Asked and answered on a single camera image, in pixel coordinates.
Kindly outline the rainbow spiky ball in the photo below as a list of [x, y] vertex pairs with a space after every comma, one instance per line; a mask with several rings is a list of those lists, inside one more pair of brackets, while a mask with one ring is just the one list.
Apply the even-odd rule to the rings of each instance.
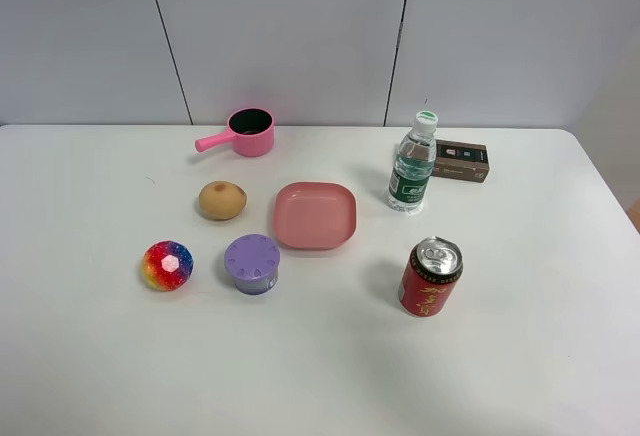
[[142, 258], [141, 272], [145, 283], [153, 290], [174, 291], [191, 277], [194, 260], [182, 244], [167, 240], [149, 247]]

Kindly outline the pink square plate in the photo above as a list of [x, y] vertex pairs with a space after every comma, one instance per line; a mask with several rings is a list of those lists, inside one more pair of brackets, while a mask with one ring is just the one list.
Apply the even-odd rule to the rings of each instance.
[[336, 249], [356, 231], [356, 198], [336, 183], [288, 184], [275, 198], [272, 227], [278, 242], [288, 248]]

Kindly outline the purple lidded jar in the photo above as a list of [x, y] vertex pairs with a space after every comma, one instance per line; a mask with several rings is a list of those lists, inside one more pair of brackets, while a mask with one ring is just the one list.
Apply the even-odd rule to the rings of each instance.
[[277, 283], [280, 251], [261, 234], [247, 234], [233, 241], [224, 253], [224, 266], [235, 287], [247, 295], [270, 291]]

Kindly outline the pink toy saucepan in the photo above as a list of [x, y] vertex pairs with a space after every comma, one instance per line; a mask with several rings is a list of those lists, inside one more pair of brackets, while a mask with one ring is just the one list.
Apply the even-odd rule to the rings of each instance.
[[259, 157], [267, 154], [275, 141], [273, 116], [260, 108], [245, 108], [233, 113], [224, 132], [195, 141], [197, 152], [231, 144], [233, 150], [245, 157]]

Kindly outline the clear water bottle green label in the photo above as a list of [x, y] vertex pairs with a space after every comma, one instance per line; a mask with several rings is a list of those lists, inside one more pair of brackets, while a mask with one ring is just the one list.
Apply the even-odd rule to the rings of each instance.
[[407, 214], [421, 211], [435, 167], [437, 125], [435, 113], [418, 112], [411, 130], [398, 145], [387, 190], [388, 205], [392, 209]]

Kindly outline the brown bread bun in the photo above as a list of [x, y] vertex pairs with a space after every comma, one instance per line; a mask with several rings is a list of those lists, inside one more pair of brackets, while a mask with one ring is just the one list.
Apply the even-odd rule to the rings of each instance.
[[226, 221], [238, 216], [247, 204], [247, 194], [234, 183], [214, 181], [205, 185], [198, 196], [200, 213], [211, 220]]

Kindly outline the red drink can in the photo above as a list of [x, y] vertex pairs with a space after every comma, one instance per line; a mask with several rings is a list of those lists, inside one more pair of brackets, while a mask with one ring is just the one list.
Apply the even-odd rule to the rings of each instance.
[[399, 301], [413, 316], [434, 316], [443, 309], [462, 273], [459, 247], [441, 237], [427, 237], [411, 250], [399, 286]]

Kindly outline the dark brown cardboard box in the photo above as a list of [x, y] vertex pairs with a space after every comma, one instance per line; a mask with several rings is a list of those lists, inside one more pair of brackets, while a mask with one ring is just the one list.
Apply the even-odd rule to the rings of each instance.
[[474, 183], [486, 180], [490, 165], [484, 145], [437, 139], [436, 146], [433, 177]]

